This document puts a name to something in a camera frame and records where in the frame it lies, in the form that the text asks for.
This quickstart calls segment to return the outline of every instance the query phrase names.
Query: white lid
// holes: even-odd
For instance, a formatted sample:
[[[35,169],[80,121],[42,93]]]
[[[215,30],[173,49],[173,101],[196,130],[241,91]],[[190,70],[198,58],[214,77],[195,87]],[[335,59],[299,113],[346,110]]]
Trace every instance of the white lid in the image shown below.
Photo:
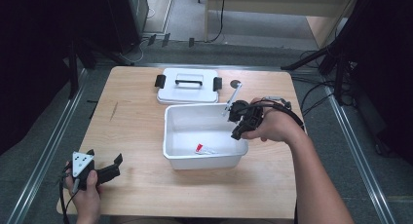
[[[165,85],[158,90],[162,104],[216,103],[218,92],[213,90],[215,70],[166,68]]]

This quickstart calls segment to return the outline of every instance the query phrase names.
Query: wire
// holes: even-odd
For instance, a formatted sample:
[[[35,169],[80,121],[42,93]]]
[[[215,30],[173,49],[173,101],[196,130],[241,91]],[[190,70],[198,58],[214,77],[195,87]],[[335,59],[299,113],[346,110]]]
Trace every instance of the wire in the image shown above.
[[[152,16],[150,16],[150,17],[147,17],[147,19],[150,19],[150,18],[154,17],[154,16],[155,16],[155,14],[156,14],[155,10],[153,10],[152,8],[149,8],[149,11],[154,12],[154,14],[152,14]]]
[[[224,27],[224,6],[225,6],[225,0],[222,0],[222,8],[221,8],[221,27],[219,28],[219,32],[218,35],[216,35],[215,38],[213,38],[212,40],[206,41],[205,43],[212,43],[214,41],[216,41],[216,39],[218,39],[218,37],[221,35],[222,32],[222,28]]]
[[[143,59],[143,50],[142,50],[141,46],[142,46],[143,42],[145,42],[145,41],[148,41],[148,40],[143,40],[143,41],[141,41],[141,42],[139,43],[139,50],[140,50],[140,52],[141,52],[140,59],[138,59],[138,60],[131,60],[131,59],[125,57],[124,55],[122,55],[122,53],[119,53],[119,56],[120,56],[121,58],[123,58],[124,60],[128,61],[128,62],[133,62],[133,63],[135,63],[135,62],[141,61],[141,60]]]
[[[303,55],[304,55],[304,54],[306,54],[306,53],[315,53],[315,52],[317,52],[317,51],[306,51],[306,52],[303,52],[303,53],[300,55],[300,60],[303,58]],[[308,66],[308,67],[310,67],[310,68],[319,68],[318,58],[316,58],[316,59],[314,60],[314,62],[316,63],[317,66],[309,65],[310,61],[309,61],[308,63],[306,63],[306,66]]]
[[[79,190],[76,191],[75,194],[73,194],[73,196],[70,198],[69,202],[67,202],[67,205],[66,205],[66,209],[65,209],[65,210],[67,210],[67,209],[69,208],[70,202],[73,200],[73,198],[76,196],[76,194],[77,194],[78,192],[79,192]]]
[[[323,102],[325,102],[331,95],[333,95],[333,93],[328,94],[327,96],[323,97],[322,99],[320,99],[319,101],[317,101],[315,104],[313,104],[311,107],[305,109],[303,111],[303,117],[306,116],[308,113],[310,113],[310,111],[312,111],[314,108],[316,108],[317,106],[321,105]]]

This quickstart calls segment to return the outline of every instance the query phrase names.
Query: black cable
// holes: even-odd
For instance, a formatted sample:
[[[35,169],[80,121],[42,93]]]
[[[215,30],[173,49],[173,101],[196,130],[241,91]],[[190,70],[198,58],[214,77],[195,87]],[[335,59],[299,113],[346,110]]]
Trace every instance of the black cable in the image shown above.
[[[306,52],[301,53],[300,60],[303,59],[304,54],[306,54],[306,53],[315,53],[315,52],[317,52],[317,51],[306,51]],[[317,66],[310,65],[309,64],[310,62],[307,63],[306,66],[308,66],[310,68],[319,68],[319,62],[317,61],[317,59],[314,60],[314,62],[316,63]]]
[[[216,39],[218,39],[218,37],[221,35],[222,32],[222,28],[224,27],[224,6],[225,6],[225,0],[222,0],[222,8],[221,8],[221,27],[219,29],[218,35],[216,35],[215,38],[213,38],[212,40],[206,41],[205,43],[212,43],[214,41],[216,41]]]
[[[330,83],[334,83],[334,81],[321,82],[321,83],[315,85],[314,87],[312,87],[311,89],[309,89],[307,91],[307,93],[304,95],[303,100],[301,101],[300,109],[302,110],[304,108],[304,102],[306,101],[307,96],[310,94],[310,92],[312,92],[313,90],[315,90],[316,88],[318,88],[320,86],[330,86],[331,87],[332,85],[329,85]]]
[[[310,111],[312,111],[314,108],[316,108],[317,106],[323,104],[329,97],[331,97],[333,95],[333,93],[328,94],[327,96],[323,97],[322,99],[320,99],[319,101],[317,101],[315,104],[313,104],[311,107],[305,109],[303,111],[303,117],[306,116],[308,113],[310,113]]]

